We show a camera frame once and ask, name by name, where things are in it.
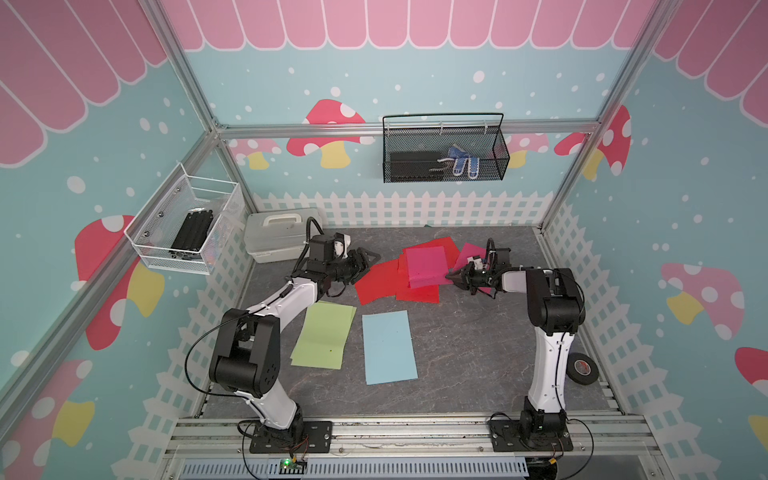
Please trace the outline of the large green paper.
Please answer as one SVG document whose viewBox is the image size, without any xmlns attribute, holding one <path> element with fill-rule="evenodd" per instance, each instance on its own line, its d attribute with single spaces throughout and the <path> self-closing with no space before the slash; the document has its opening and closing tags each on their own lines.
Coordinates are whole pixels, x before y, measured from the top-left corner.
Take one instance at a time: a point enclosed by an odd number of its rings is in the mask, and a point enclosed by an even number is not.
<svg viewBox="0 0 768 480">
<path fill-rule="evenodd" d="M 353 306 L 323 301 L 309 307 L 291 365 L 340 370 L 355 313 Z"/>
</svg>

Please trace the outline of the blue paper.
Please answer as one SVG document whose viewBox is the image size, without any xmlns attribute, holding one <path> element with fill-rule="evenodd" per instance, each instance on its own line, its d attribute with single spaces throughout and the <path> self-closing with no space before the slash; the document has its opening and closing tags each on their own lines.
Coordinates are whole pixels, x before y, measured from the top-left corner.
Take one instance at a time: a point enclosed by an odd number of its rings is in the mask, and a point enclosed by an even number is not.
<svg viewBox="0 0 768 480">
<path fill-rule="evenodd" d="M 406 311 L 364 315 L 362 326 L 368 385 L 418 378 Z"/>
</svg>

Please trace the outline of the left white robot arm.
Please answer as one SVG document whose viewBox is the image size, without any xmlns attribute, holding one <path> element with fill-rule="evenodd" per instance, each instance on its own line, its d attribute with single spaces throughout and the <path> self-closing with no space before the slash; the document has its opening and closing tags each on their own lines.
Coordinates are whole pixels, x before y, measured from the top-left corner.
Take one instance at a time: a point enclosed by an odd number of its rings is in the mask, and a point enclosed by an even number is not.
<svg viewBox="0 0 768 480">
<path fill-rule="evenodd" d="M 209 379 L 256 414 L 252 427 L 244 426 L 250 445 L 243 452 L 285 452 L 289 463 L 297 453 L 327 453 L 331 422 L 306 423 L 301 407 L 279 382 L 281 332 L 299 314 L 330 295 L 333 283 L 348 286 L 361 280 L 381 256 L 362 247 L 351 248 L 346 234 L 326 234 L 318 221 L 306 222 L 304 248 L 286 284 L 263 302 L 225 312 L 215 329 L 216 342 Z"/>
</svg>

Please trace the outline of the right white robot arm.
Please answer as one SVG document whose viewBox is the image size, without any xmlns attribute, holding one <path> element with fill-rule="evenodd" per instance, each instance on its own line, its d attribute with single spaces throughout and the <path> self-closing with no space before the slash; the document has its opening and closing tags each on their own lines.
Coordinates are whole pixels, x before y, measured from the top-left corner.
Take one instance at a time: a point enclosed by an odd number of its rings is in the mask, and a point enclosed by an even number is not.
<svg viewBox="0 0 768 480">
<path fill-rule="evenodd" d="M 521 446 L 529 451 L 551 449 L 558 456 L 573 449 L 567 430 L 564 398 L 566 361 L 585 321 L 585 295 L 569 268 L 515 265 L 511 250 L 488 239 L 483 256 L 470 256 L 446 279 L 475 295 L 520 293 L 526 296 L 527 317 L 535 334 L 533 380 L 517 420 L 501 413 L 490 416 L 496 451 Z"/>
</svg>

